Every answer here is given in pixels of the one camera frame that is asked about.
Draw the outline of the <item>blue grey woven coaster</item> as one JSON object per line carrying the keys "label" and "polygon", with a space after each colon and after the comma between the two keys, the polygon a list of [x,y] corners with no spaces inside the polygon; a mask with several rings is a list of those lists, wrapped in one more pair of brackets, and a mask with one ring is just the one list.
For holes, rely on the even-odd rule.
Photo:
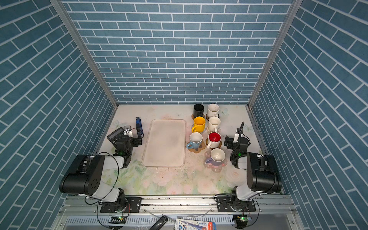
{"label": "blue grey woven coaster", "polygon": [[204,132],[206,132],[206,127],[205,126],[196,126],[196,127],[192,127],[192,133],[195,133],[195,132],[197,132],[197,133],[204,133]]}

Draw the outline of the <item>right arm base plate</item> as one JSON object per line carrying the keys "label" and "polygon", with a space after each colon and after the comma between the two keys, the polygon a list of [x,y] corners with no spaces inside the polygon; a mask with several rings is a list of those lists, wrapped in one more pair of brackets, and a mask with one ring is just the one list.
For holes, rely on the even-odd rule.
{"label": "right arm base plate", "polygon": [[215,196],[215,202],[217,203],[218,212],[255,212],[256,207],[254,202],[241,201],[235,198],[231,200],[229,196]]}

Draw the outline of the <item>yellow mug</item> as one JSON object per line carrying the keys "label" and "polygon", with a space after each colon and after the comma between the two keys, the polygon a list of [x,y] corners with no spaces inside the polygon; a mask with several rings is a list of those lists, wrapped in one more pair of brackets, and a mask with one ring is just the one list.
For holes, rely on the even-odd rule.
{"label": "yellow mug", "polygon": [[202,133],[205,130],[206,120],[205,118],[199,116],[194,119],[194,125],[192,127],[192,133],[199,132]]}

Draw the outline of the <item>beige serving tray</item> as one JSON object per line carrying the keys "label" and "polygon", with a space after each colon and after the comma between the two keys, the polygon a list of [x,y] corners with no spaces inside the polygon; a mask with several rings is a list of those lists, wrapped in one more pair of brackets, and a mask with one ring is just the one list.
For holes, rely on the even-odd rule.
{"label": "beige serving tray", "polygon": [[145,167],[181,167],[185,163],[186,121],[155,119],[151,122],[143,154]]}

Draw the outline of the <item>brown paw print coaster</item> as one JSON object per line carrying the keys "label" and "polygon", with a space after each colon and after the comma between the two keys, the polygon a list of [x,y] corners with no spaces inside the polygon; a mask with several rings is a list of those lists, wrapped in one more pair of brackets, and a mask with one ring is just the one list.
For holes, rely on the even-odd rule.
{"label": "brown paw print coaster", "polygon": [[204,144],[204,142],[202,141],[201,144],[199,145],[198,148],[194,149],[194,148],[189,148],[188,150],[190,152],[193,152],[193,153],[200,153],[202,150],[204,150],[207,146]]}

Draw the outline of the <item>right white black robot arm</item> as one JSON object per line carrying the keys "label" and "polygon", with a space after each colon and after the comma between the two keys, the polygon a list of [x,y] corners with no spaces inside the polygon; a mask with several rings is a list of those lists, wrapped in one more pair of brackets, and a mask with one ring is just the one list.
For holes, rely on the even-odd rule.
{"label": "right white black robot arm", "polygon": [[224,146],[232,150],[232,165],[237,169],[246,170],[246,183],[232,190],[232,205],[250,202],[260,194],[279,193],[282,189],[275,157],[248,152],[250,144],[245,136],[239,136],[237,139],[225,137]]}

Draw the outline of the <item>white mug grey handle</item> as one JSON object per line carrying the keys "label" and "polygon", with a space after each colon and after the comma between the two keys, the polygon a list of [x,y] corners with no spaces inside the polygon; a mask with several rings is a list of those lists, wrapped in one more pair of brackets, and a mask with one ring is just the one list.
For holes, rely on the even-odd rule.
{"label": "white mug grey handle", "polygon": [[222,149],[216,148],[210,152],[209,157],[204,161],[206,165],[220,166],[225,160],[225,152]]}

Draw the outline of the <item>red inside mug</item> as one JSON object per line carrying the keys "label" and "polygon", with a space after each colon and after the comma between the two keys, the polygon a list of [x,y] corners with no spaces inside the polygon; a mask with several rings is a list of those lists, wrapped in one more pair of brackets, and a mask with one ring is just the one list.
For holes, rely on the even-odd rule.
{"label": "red inside mug", "polygon": [[211,132],[207,138],[207,148],[215,149],[219,147],[221,135],[217,132]]}

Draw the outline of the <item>black mug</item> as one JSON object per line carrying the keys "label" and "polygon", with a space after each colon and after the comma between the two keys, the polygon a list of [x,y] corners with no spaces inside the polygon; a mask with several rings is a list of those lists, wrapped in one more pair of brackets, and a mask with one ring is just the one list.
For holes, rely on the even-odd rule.
{"label": "black mug", "polygon": [[204,114],[204,106],[202,104],[195,104],[194,105],[194,111],[193,111],[193,117],[203,117]]}

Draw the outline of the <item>light blue floral mug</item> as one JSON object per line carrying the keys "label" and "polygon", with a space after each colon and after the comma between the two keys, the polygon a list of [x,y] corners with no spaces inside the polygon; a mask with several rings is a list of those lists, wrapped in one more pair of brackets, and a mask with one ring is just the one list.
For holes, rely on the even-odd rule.
{"label": "light blue floral mug", "polygon": [[187,149],[198,149],[203,141],[201,133],[194,132],[189,137],[190,142],[186,145]]}

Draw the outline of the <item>pink flower coaster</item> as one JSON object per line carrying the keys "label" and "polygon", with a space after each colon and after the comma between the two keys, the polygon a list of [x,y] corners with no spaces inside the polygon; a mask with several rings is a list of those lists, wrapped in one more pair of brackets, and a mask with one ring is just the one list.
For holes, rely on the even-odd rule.
{"label": "pink flower coaster", "polygon": [[[211,152],[212,150],[208,150],[206,153],[205,153],[205,160],[209,157],[209,155],[210,155],[210,152]],[[204,166],[206,167],[206,168],[210,168],[213,172],[215,172],[215,173],[220,173],[221,172],[221,170],[222,170],[222,168],[223,167],[225,167],[226,165],[227,165],[227,163],[228,163],[228,161],[227,161],[227,159],[225,158],[225,160],[224,160],[224,162],[220,165],[220,166],[212,166],[212,165],[206,165],[205,163],[204,163]]]}

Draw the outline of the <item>dark brown wooden coaster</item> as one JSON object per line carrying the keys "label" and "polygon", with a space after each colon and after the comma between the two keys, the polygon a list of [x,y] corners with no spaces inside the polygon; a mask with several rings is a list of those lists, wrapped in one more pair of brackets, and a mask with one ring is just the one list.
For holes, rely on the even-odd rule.
{"label": "dark brown wooden coaster", "polygon": [[206,114],[206,120],[209,121],[211,117],[208,117],[208,115]]}

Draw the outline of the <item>cream white mug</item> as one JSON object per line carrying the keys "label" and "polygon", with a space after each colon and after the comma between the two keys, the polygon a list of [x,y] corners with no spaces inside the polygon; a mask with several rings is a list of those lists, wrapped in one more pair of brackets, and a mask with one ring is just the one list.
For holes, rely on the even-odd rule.
{"label": "cream white mug", "polygon": [[210,117],[208,131],[209,132],[219,132],[220,124],[221,124],[221,120],[218,117]]}

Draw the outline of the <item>white speckled mug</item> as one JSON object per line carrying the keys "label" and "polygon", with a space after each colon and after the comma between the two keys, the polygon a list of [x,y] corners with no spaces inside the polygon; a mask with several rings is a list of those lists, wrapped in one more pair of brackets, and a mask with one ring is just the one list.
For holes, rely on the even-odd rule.
{"label": "white speckled mug", "polygon": [[219,115],[219,109],[220,107],[217,104],[209,104],[208,105],[208,117],[215,117],[216,115]]}

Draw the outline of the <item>brown cork round coaster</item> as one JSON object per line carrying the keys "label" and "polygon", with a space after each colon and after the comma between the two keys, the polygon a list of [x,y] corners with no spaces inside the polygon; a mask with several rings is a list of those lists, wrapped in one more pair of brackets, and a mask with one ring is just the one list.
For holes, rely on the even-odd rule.
{"label": "brown cork round coaster", "polygon": [[[207,139],[206,139],[206,146],[208,145],[208,142],[209,142],[209,139],[207,138]],[[217,147],[215,147],[215,148],[221,148],[221,146],[222,146],[222,141],[218,142],[218,146],[217,146]]]}

